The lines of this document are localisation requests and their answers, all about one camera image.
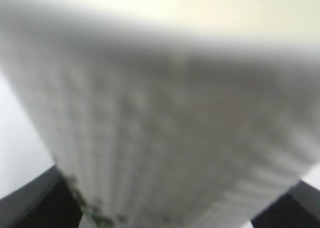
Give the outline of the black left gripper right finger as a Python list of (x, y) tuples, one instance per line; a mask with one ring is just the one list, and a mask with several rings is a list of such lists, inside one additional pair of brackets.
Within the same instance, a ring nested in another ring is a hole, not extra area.
[(250, 220), (253, 227), (319, 227), (320, 191), (300, 181)]

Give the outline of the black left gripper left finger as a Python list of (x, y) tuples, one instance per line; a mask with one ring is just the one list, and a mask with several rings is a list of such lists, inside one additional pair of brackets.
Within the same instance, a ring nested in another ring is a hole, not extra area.
[(0, 199), (1, 227), (78, 227), (82, 216), (55, 166)]

